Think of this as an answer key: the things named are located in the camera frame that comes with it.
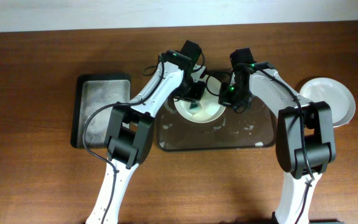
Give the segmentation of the yellow green sponge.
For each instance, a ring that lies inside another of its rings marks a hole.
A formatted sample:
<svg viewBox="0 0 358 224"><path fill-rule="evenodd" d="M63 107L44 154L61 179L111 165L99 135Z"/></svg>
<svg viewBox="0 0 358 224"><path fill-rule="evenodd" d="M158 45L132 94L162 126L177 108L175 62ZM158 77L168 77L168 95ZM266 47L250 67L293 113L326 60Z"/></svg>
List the yellow green sponge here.
<svg viewBox="0 0 358 224"><path fill-rule="evenodd" d="M189 110L196 111L202 108L201 103L199 101L193 101L190 103Z"/></svg>

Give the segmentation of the cream plastic plate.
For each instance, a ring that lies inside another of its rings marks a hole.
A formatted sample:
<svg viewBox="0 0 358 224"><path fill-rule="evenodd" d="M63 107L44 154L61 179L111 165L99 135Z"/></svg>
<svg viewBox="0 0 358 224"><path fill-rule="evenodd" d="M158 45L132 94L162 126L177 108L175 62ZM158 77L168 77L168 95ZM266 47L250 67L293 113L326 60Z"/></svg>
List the cream plastic plate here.
<svg viewBox="0 0 358 224"><path fill-rule="evenodd" d="M189 110L190 102L184 100L174 102L176 110L186 120L194 123L209 123L218 119L224 113L226 107L220 105L218 97L210 92L218 94L220 86L221 82L218 79L214 77L209 78L204 94L199 101L202 106L200 110Z"/></svg>

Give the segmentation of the pale green plastic plate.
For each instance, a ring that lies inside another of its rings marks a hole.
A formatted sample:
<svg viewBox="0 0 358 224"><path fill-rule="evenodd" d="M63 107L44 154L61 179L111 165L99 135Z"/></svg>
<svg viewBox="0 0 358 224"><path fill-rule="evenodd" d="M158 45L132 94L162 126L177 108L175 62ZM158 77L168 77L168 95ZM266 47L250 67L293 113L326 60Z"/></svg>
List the pale green plastic plate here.
<svg viewBox="0 0 358 224"><path fill-rule="evenodd" d="M314 78L300 89L300 95L314 102L325 101L331 108L333 127L348 124L356 113L353 94L342 83L331 78Z"/></svg>

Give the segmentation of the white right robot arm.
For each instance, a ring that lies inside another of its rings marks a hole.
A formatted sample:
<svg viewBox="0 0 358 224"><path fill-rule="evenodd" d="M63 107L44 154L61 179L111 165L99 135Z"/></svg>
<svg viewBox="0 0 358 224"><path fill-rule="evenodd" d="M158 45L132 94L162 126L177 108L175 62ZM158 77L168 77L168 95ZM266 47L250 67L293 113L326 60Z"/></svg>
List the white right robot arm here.
<svg viewBox="0 0 358 224"><path fill-rule="evenodd" d="M259 98L277 119L275 153L284 172L274 223L309 223L316 184L336 158L333 119L325 101L296 92L269 62L256 62L250 48L230 54L230 79L221 85L219 104L243 113Z"/></svg>

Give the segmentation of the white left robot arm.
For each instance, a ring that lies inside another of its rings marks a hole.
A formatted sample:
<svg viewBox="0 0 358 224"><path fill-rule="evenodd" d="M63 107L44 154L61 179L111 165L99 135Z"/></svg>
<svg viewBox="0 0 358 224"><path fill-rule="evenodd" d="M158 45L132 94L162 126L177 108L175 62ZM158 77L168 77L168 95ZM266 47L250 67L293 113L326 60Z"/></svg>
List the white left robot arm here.
<svg viewBox="0 0 358 224"><path fill-rule="evenodd" d="M104 180L87 223L117 223L119 209L135 170L147 158L154 139L155 117L165 100L197 102L204 93L194 74L202 76L201 47L187 40L181 50L158 56L154 74L146 86L127 103L112 103L104 145L107 156Z"/></svg>

